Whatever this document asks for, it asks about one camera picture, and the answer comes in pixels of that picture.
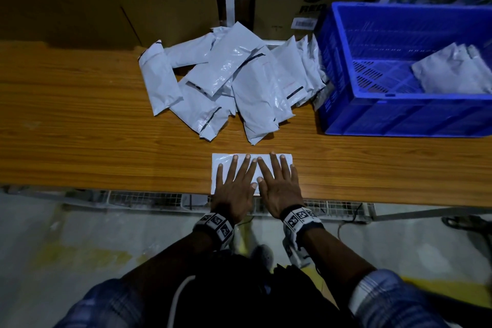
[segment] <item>rolled-up sleeve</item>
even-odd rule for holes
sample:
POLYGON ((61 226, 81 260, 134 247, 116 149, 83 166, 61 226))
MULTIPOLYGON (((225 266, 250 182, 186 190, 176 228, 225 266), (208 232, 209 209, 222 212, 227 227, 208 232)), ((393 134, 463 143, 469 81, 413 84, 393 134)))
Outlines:
POLYGON ((141 327, 143 308, 137 292, 120 279, 110 279, 90 289, 55 328, 141 327))
POLYGON ((449 328, 417 288, 390 270, 376 270, 362 279, 349 308, 364 328, 449 328))

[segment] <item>barcode label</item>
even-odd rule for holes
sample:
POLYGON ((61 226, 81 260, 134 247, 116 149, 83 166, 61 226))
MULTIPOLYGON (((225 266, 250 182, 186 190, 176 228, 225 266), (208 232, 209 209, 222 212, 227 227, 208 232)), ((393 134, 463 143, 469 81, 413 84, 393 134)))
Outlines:
POLYGON ((296 17, 292 21, 291 29, 314 30, 317 18, 296 17))

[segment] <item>hand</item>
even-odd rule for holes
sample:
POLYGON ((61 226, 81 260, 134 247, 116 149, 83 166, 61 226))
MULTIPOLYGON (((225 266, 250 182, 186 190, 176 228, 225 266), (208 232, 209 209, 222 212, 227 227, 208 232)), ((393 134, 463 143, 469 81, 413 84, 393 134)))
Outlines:
POLYGON ((258 164, 263 178, 258 177, 257 181, 260 186, 263 203, 274 218, 280 219, 280 213, 285 208, 296 204, 304 206, 304 201, 294 164, 290 165, 291 170, 289 171, 289 166, 284 155, 280 156, 280 164, 273 152, 270 153, 270 159, 272 160, 272 169, 275 178, 272 176, 265 161, 261 157, 258 157, 258 164))
POLYGON ((222 183, 223 165, 220 163, 217 168, 216 191, 213 195, 211 211, 225 212, 234 224, 243 220, 253 208, 253 194, 258 185, 251 183, 256 170, 256 158, 253 159, 248 169, 250 158, 251 156, 247 154, 234 179, 238 166, 238 156, 235 154, 224 183, 222 183))

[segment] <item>wooden table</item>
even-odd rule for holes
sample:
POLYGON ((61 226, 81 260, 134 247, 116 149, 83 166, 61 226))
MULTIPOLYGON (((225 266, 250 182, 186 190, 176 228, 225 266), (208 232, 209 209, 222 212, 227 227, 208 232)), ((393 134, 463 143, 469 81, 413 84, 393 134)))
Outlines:
POLYGON ((307 105, 256 146, 238 116, 207 142, 152 115, 141 50, 0 42, 0 182, 206 194, 213 152, 275 151, 305 198, 492 206, 492 138, 327 136, 307 105))

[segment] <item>person's right hand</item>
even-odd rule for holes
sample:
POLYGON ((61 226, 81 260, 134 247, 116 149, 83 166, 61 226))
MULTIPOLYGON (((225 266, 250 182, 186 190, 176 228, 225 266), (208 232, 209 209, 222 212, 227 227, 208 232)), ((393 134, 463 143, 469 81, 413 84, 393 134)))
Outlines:
POLYGON ((258 157, 258 165, 260 166, 263 178, 258 177, 258 186, 263 203, 274 218, 280 219, 280 213, 287 207, 300 204, 304 206, 301 188, 299 188, 299 180, 297 170, 292 164, 287 165, 287 160, 284 155, 280 156, 280 164, 277 156, 270 153, 272 160, 272 169, 275 178, 272 176, 270 169, 265 164, 261 157, 258 157))

